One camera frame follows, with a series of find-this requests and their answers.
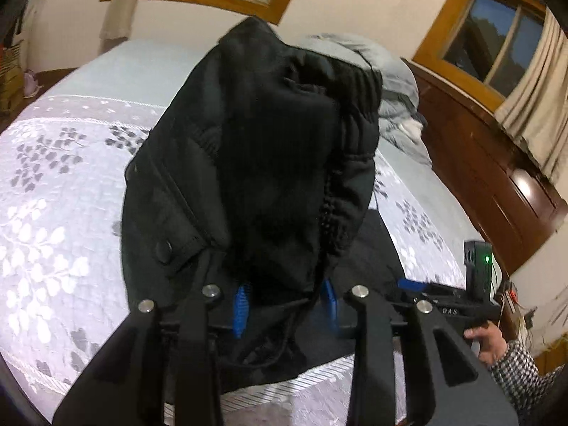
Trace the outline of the checkered sleeve right forearm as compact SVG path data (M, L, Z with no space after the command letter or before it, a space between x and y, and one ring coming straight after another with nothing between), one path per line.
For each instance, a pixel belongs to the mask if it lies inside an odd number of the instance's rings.
M511 340L506 343L503 357L490 365L488 371L516 411L519 424L526 425L564 368L559 366L541 375L530 352L518 340Z

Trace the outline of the right hand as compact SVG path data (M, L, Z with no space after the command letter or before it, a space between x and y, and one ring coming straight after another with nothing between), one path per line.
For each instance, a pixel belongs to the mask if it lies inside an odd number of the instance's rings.
M487 321L479 327L464 331L464 338L480 344L479 359L487 367L499 362L507 352L507 342L502 331L492 321Z

